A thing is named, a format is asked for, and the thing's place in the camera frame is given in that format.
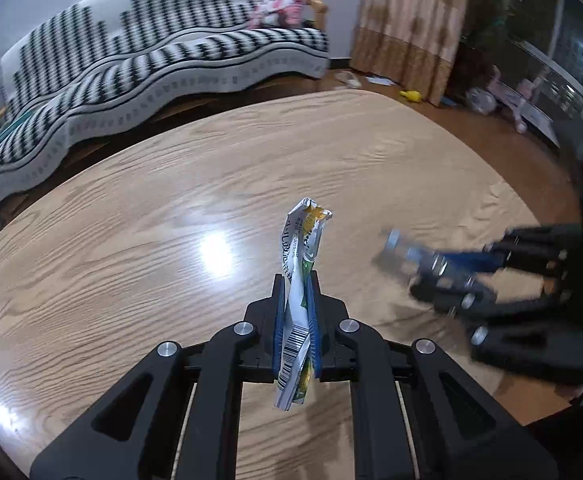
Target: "barcode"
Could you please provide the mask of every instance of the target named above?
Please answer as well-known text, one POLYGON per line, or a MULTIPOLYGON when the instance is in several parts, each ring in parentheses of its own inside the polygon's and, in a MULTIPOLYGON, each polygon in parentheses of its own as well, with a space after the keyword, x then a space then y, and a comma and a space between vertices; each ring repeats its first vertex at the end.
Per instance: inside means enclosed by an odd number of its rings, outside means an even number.
POLYGON ((278 374, 279 390, 283 390, 287 385, 287 381, 290 380, 293 363, 296 361, 296 356, 300 351, 300 347, 305 342, 308 335, 309 330, 302 326, 294 325, 293 329, 291 329, 283 347, 283 362, 281 363, 281 371, 278 374))

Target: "striped sofa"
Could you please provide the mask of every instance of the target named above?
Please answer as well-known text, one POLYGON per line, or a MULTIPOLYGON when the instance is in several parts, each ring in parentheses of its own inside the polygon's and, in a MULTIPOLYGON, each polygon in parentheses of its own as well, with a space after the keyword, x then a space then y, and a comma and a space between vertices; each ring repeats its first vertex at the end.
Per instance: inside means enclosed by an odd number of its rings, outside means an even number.
POLYGON ((83 0, 25 36, 0 62, 0 202, 47 179, 78 141, 127 131, 176 97, 321 77, 324 31, 247 30, 258 1, 83 0))

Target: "table top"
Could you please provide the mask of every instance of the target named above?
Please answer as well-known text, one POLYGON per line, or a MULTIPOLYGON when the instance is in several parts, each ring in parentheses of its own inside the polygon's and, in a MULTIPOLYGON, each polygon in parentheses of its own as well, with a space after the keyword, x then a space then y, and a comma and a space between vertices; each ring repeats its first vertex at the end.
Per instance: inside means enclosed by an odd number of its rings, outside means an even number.
MULTIPOLYGON (((267 297, 286 214, 305 196, 334 213, 315 267, 323 293, 385 338, 433 338, 493 392, 500 374, 468 362, 457 322, 371 260, 392 227, 473 248, 535 224, 531 212, 417 111, 364 91, 306 94, 145 140, 0 232, 0 444, 19 468, 160 341, 207 340, 267 297)), ((494 283, 502 296, 539 288, 514 272, 494 283)), ((353 478, 347 384, 313 381, 286 413, 273 401, 273 385, 245 385, 238 478, 353 478)))

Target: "slipper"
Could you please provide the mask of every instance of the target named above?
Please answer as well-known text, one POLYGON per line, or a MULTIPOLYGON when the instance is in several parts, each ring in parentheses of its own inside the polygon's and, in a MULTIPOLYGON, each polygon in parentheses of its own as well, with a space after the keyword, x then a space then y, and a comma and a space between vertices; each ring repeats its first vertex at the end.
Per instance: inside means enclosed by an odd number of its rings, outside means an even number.
POLYGON ((349 72, 348 70, 341 70, 340 72, 336 72, 335 73, 335 80, 346 84, 347 88, 360 90, 363 87, 361 82, 358 81, 358 78, 352 72, 349 72))

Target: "curtain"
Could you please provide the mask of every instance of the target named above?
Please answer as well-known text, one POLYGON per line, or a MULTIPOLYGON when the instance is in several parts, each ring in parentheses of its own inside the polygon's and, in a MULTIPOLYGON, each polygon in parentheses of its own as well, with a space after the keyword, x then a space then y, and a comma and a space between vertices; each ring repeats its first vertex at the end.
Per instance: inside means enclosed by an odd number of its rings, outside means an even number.
POLYGON ((438 105, 466 5, 467 0, 363 0, 351 67, 418 90, 438 105))

